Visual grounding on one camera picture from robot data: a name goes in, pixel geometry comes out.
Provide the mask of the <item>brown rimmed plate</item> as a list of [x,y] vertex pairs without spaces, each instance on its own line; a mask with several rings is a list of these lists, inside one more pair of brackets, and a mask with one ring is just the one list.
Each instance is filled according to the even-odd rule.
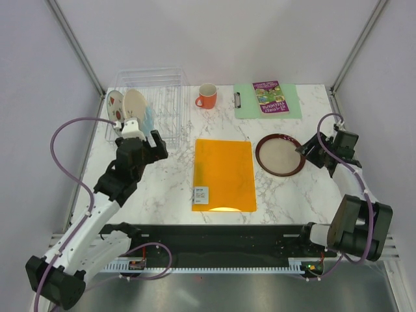
[[296,149],[301,144],[293,137],[274,133],[263,137],[256,145],[255,158],[269,174],[290,177],[300,172],[306,160]]

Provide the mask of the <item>cream leaf pattern plate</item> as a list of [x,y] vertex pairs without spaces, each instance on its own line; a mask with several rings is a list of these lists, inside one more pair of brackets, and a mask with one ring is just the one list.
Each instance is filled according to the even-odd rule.
[[153,113],[144,95],[137,89],[127,90],[122,101],[124,119],[138,118],[140,130],[148,137],[154,129]]

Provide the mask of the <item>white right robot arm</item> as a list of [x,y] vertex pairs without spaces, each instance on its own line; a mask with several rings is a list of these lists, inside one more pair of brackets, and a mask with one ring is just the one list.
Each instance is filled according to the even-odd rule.
[[342,196],[331,224],[303,226],[297,245],[304,255],[314,255],[321,246],[368,261],[382,254],[393,210],[380,203],[364,181],[362,165],[354,158],[358,138],[340,129],[331,137],[319,132],[296,148],[302,158],[327,169]]

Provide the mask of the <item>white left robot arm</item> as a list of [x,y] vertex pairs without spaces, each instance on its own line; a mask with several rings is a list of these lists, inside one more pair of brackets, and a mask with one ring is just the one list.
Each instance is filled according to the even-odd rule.
[[91,243],[104,225],[136,191],[147,165],[168,158],[166,142],[157,130],[155,142],[139,137],[118,138],[116,158],[98,179],[90,205],[44,256],[32,256],[25,269],[35,296],[32,311],[47,311],[50,304],[65,310],[82,297],[88,282],[120,255],[137,255],[142,239],[129,224],[120,224],[95,248]]

